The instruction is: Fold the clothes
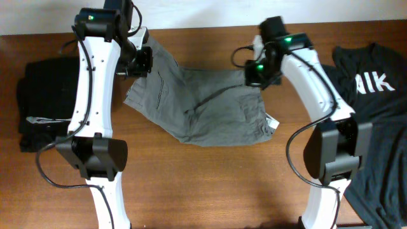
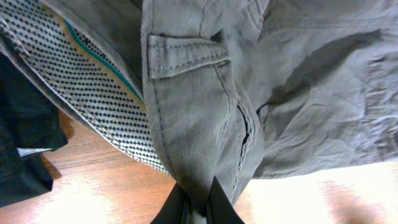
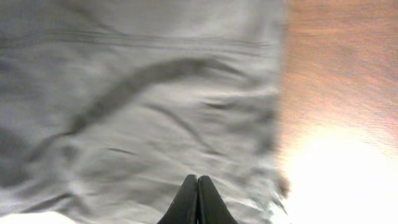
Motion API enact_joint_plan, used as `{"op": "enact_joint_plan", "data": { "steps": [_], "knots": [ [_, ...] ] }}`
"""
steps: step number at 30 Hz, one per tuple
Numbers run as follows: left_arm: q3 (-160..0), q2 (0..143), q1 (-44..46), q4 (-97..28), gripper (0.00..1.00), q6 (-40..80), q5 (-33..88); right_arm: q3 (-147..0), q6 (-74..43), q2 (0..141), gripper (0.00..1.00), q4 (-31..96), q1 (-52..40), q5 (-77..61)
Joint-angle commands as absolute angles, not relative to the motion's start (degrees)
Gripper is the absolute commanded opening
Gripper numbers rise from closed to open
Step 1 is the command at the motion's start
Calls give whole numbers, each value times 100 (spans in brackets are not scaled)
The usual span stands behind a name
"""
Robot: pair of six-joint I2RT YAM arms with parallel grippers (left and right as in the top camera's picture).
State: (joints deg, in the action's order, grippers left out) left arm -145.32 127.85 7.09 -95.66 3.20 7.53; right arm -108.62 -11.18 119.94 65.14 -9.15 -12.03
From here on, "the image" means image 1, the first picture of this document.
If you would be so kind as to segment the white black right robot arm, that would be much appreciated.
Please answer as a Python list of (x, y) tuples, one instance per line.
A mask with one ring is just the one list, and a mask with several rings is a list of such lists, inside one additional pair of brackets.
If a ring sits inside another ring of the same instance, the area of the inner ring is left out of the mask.
[(286, 31), (282, 17), (267, 18), (253, 41), (254, 58), (244, 65), (245, 84), (265, 89), (286, 77), (299, 95), (310, 123), (286, 143), (286, 156), (294, 138), (305, 130), (312, 134), (303, 150), (310, 174), (308, 203), (298, 218), (299, 228), (336, 228), (341, 198), (355, 175), (366, 165), (373, 125), (357, 116), (330, 81), (318, 54), (305, 33)]

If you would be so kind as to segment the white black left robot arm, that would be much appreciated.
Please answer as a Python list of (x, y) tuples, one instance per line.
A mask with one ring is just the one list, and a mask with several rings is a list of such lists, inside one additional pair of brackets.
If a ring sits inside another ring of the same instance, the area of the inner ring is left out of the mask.
[(113, 138), (111, 105), (116, 76), (145, 77), (152, 70), (148, 29), (132, 26), (139, 13), (132, 1), (105, 1), (102, 8), (82, 8), (72, 27), (79, 51), (76, 101), (67, 135), (54, 147), (85, 179), (99, 228), (132, 226), (122, 191), (128, 146)]

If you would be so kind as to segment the grey cargo shorts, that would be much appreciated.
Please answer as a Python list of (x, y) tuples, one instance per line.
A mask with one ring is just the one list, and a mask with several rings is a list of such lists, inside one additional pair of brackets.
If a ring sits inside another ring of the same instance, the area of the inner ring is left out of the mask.
[(146, 44), (152, 70), (134, 81), (126, 105), (181, 143), (246, 146), (272, 138), (279, 121), (266, 112), (260, 90), (245, 85), (242, 70), (183, 67), (155, 38)]

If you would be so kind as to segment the dark teal printed t-shirt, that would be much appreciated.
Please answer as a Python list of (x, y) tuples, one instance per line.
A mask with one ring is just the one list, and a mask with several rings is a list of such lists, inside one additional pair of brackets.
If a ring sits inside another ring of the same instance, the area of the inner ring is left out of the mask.
[(368, 159), (345, 198), (373, 228), (406, 226), (406, 57), (372, 43), (333, 50), (324, 66), (357, 115), (373, 124)]

